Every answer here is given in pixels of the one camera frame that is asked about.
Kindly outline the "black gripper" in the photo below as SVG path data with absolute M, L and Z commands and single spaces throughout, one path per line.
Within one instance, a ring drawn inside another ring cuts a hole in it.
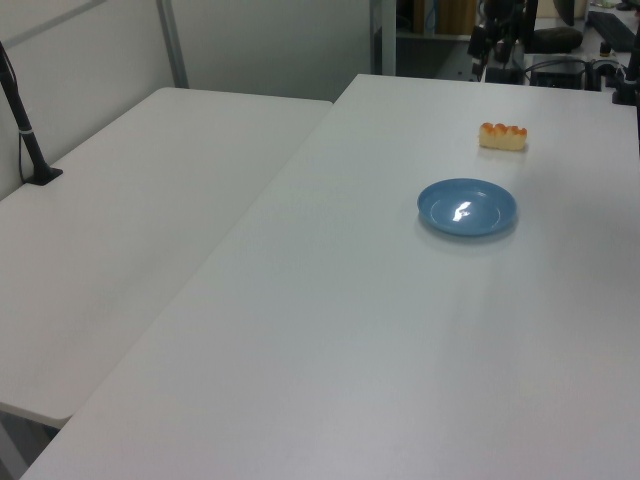
M 523 17 L 520 0 L 485 0 L 481 5 L 482 26 L 475 26 L 470 37 L 467 54 L 472 59 L 471 72 L 478 80 L 483 76 L 489 55 L 489 44 L 499 43 L 499 63 L 508 64 L 513 43 L 519 37 Z

